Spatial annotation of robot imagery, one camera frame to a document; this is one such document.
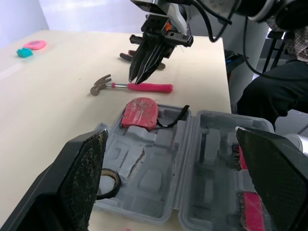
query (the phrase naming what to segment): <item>pink ring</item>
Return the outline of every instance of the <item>pink ring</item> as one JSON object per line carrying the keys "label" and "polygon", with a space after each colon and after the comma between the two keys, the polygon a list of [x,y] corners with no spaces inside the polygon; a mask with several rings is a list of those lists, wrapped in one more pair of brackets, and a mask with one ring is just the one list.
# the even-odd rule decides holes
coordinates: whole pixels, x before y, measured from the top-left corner
{"label": "pink ring", "polygon": [[45,46],[46,46],[46,41],[44,41],[44,40],[35,40],[35,41],[27,42],[24,45],[24,48],[28,48],[28,49],[31,49],[31,50],[39,50],[39,49],[42,49]]}

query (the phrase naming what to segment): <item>gray tool case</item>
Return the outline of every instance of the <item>gray tool case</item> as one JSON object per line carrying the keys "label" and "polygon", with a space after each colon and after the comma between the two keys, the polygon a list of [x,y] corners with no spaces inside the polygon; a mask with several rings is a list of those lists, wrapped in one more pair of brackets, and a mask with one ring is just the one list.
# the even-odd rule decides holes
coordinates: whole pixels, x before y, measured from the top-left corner
{"label": "gray tool case", "polygon": [[[159,105],[159,121],[172,123],[181,108]],[[239,193],[254,192],[249,175],[238,170],[232,155],[237,126],[273,131],[261,118],[188,111],[173,128],[147,131],[122,128],[122,116],[109,130],[103,167],[116,171],[122,186],[101,209],[139,222],[162,225],[173,209],[189,231],[240,231]],[[113,187],[101,177],[99,193]]]}

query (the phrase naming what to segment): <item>black strap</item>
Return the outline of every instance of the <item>black strap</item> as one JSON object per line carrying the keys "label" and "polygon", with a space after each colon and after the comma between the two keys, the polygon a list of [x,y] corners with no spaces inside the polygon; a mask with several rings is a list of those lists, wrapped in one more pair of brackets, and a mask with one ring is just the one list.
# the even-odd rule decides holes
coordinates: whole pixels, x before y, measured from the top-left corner
{"label": "black strap", "polygon": [[103,168],[101,176],[109,176],[109,177],[115,179],[115,185],[110,192],[105,193],[103,195],[96,195],[96,200],[110,199],[112,197],[115,197],[117,195],[117,193],[119,192],[121,184],[122,184],[118,173],[113,171],[112,169]]}
{"label": "black strap", "polygon": [[171,128],[174,125],[176,125],[178,123],[179,120],[181,120],[183,118],[183,116],[185,115],[185,113],[188,111],[189,105],[186,105],[185,107],[183,107],[181,113],[179,114],[178,118],[176,118],[175,121],[173,121],[173,123],[169,124],[169,125],[162,125],[161,123],[159,123],[158,119],[157,119],[157,125],[160,127],[164,127],[164,128]]}

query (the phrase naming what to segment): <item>teal block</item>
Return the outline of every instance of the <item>teal block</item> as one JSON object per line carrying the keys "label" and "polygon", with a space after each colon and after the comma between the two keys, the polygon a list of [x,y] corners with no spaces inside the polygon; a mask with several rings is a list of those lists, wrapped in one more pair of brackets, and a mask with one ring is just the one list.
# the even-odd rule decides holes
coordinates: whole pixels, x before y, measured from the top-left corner
{"label": "teal block", "polygon": [[16,51],[17,55],[21,58],[26,58],[29,57],[31,55],[33,55],[32,51],[28,48],[22,48],[22,49],[18,49],[18,51]]}

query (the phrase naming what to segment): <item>pink hammer handle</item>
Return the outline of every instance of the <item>pink hammer handle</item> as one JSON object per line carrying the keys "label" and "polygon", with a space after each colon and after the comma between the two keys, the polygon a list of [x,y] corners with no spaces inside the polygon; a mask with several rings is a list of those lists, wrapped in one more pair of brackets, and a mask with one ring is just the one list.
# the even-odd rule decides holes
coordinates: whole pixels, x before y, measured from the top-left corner
{"label": "pink hammer handle", "polygon": [[172,84],[152,84],[152,83],[141,83],[136,85],[134,83],[128,83],[128,89],[140,90],[140,91],[160,91],[170,93],[173,90]]}

